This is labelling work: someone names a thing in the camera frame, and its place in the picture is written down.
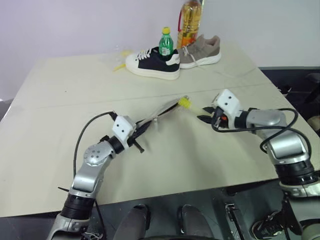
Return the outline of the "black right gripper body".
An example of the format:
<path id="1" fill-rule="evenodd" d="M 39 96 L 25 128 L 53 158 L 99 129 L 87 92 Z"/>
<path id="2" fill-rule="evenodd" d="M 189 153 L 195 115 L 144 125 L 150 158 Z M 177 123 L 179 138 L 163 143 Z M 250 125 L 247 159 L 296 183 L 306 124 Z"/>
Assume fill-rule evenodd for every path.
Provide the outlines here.
<path id="1" fill-rule="evenodd" d="M 221 109 L 220 107 L 216 107 L 213 112 L 212 119 L 211 119 L 211 126 L 214 129 L 228 128 L 228 117 L 224 114 L 223 109 Z"/>

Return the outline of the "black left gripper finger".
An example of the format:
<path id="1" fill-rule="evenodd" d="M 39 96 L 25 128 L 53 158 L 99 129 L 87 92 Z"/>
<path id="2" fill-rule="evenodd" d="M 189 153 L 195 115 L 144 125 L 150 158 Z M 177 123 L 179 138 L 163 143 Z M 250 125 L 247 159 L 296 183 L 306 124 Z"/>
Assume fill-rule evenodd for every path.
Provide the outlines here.
<path id="1" fill-rule="evenodd" d="M 132 140 L 131 142 L 132 142 L 132 145 L 135 146 L 140 153 L 143 153 L 145 151 L 136 140 Z"/>
<path id="2" fill-rule="evenodd" d="M 148 120 L 140 120 L 136 123 L 136 136 L 139 137 L 141 136 L 151 125 L 151 121 Z"/>

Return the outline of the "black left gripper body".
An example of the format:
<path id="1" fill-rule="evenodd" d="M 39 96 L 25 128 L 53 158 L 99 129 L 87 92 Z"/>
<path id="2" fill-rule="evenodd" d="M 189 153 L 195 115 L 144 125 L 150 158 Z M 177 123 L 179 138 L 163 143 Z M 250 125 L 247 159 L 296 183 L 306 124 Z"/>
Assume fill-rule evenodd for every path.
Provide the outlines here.
<path id="1" fill-rule="evenodd" d="M 140 127 L 138 126 L 132 133 L 132 135 L 128 138 L 127 144 L 129 147 L 132 147 L 132 140 L 136 140 L 140 136 Z"/>

